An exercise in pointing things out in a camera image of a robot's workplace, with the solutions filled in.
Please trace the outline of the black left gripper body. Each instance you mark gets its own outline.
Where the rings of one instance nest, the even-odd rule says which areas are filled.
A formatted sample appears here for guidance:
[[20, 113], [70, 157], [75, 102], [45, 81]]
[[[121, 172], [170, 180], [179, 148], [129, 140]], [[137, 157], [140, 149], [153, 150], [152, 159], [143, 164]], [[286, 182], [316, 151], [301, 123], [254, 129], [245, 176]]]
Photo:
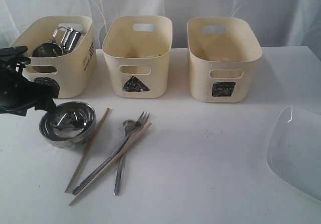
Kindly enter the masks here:
[[25, 116], [28, 103], [25, 90], [28, 80], [22, 72], [31, 63], [27, 46], [1, 48], [1, 114]]

